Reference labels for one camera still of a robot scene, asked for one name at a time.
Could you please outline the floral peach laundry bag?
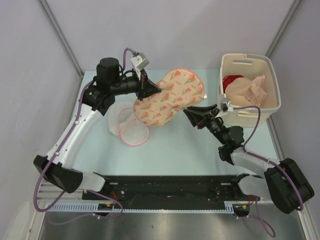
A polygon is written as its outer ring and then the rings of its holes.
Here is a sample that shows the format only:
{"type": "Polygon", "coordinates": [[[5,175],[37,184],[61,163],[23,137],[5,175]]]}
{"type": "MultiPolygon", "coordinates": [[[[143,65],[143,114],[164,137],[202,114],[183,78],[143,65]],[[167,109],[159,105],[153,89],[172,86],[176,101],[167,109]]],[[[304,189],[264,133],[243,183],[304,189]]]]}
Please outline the floral peach laundry bag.
{"type": "Polygon", "coordinates": [[[204,82],[187,68],[170,70],[156,85],[160,93],[136,100],[133,105],[135,117],[149,127],[166,125],[179,111],[205,98],[204,82]]]}

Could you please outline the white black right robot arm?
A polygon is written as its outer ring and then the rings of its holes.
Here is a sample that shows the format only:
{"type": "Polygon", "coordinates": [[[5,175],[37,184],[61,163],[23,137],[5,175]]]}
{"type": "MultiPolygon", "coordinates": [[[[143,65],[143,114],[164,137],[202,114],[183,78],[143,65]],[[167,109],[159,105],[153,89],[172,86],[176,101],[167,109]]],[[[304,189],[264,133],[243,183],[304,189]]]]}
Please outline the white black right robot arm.
{"type": "Polygon", "coordinates": [[[227,113],[227,107],[217,105],[206,107],[190,106],[183,110],[193,127],[207,128],[221,143],[218,154],[222,161],[245,168],[250,174],[242,174],[230,188],[231,196],[242,201],[248,195],[272,200],[283,213],[302,211],[304,204],[314,197],[315,192],[298,164],[291,158],[283,160],[266,158],[246,148],[241,126],[226,127],[220,113],[227,113]]]}

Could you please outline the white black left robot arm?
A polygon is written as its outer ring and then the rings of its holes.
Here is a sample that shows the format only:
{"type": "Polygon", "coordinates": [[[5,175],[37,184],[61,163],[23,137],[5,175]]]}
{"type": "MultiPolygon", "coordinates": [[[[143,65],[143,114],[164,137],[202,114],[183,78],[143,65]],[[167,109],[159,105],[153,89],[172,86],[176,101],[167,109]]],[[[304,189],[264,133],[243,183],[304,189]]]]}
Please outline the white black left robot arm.
{"type": "Polygon", "coordinates": [[[91,190],[100,200],[110,196],[111,188],[97,173],[74,169],[75,160],[84,141],[96,123],[106,114],[116,96],[135,94],[143,100],[161,89],[149,80],[145,67],[149,60],[139,53],[131,58],[131,75],[121,73],[116,58],[106,57],[96,66],[96,75],[82,90],[78,110],[54,147],[45,156],[37,155],[34,166],[48,181],[66,193],[91,190]]]}

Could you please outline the beige bra in basket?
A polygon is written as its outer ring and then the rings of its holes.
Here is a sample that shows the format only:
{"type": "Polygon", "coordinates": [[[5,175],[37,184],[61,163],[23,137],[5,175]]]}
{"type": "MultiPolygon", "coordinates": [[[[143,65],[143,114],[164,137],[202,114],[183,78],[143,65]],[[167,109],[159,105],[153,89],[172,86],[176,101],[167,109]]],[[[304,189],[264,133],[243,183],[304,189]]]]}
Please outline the beige bra in basket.
{"type": "Polygon", "coordinates": [[[225,94],[234,106],[253,106],[257,104],[257,99],[252,89],[253,82],[250,79],[238,77],[226,87],[225,94]]]}

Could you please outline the white mesh bag pink trim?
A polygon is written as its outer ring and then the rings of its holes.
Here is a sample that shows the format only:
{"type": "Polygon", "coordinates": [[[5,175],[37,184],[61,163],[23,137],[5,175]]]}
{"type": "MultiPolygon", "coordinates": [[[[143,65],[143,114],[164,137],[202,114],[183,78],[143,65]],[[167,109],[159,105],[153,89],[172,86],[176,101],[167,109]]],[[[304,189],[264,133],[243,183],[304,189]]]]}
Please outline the white mesh bag pink trim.
{"type": "Polygon", "coordinates": [[[128,146],[144,144],[150,136],[150,129],[138,120],[132,108],[125,108],[118,115],[118,136],[128,146]]]}

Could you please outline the cream plastic laundry basket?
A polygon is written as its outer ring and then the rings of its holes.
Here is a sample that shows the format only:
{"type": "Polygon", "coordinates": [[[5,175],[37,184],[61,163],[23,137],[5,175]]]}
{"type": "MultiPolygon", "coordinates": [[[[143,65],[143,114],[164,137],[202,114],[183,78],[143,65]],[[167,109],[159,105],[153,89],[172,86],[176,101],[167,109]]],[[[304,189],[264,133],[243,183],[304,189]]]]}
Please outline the cream plastic laundry basket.
{"type": "MultiPolygon", "coordinates": [[[[266,99],[260,107],[262,124],[267,118],[276,113],[281,107],[281,95],[276,73],[270,59],[263,55],[228,53],[223,55],[220,66],[220,76],[217,84],[217,103],[226,97],[223,89],[223,78],[226,76],[241,75],[249,80],[258,76],[264,76],[265,79],[261,85],[267,93],[266,99]]],[[[243,128],[253,128],[258,119],[258,111],[255,108],[234,110],[222,116],[226,125],[241,126],[243,128]]]]}

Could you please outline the red garment in basket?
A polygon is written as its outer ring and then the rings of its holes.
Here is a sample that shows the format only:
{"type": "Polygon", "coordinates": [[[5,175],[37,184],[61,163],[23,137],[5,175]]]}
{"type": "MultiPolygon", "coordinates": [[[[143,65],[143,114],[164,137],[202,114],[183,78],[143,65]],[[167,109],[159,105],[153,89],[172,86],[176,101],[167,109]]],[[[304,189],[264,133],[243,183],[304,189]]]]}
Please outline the red garment in basket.
{"type": "Polygon", "coordinates": [[[226,92],[226,88],[228,87],[229,84],[231,84],[234,80],[237,78],[243,78],[243,75],[227,75],[223,78],[222,80],[222,87],[223,87],[223,92],[226,92]]]}

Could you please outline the white round mesh pad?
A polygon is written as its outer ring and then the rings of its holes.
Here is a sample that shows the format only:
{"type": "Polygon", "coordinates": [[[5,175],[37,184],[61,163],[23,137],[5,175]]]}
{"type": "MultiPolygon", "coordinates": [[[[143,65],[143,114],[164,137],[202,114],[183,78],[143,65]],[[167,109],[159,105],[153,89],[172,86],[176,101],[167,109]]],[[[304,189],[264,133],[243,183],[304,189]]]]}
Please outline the white round mesh pad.
{"type": "Polygon", "coordinates": [[[121,111],[132,108],[133,102],[121,101],[114,103],[107,111],[107,126],[108,130],[115,136],[118,136],[119,122],[118,117],[121,111]]]}

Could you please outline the pink garment in basket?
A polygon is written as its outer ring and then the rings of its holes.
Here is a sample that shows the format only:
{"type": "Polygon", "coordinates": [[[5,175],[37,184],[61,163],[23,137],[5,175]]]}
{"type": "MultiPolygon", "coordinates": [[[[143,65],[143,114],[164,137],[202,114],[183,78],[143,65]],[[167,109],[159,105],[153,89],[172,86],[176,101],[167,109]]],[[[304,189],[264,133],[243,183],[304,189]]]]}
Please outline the pink garment in basket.
{"type": "Polygon", "coordinates": [[[257,76],[251,81],[251,84],[245,93],[246,100],[251,104],[260,107],[268,94],[262,88],[262,85],[265,81],[265,76],[257,76]]]}

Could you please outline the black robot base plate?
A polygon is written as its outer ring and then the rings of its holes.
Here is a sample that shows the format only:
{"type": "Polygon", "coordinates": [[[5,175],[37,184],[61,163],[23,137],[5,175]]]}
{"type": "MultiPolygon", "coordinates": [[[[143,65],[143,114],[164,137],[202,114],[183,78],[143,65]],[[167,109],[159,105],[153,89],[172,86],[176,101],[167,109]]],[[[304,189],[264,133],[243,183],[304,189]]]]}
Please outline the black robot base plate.
{"type": "Polygon", "coordinates": [[[192,197],[214,200],[245,200],[247,196],[269,198],[267,184],[240,189],[241,175],[105,175],[99,195],[115,197],[118,201],[134,197],[174,198],[192,197]]]}

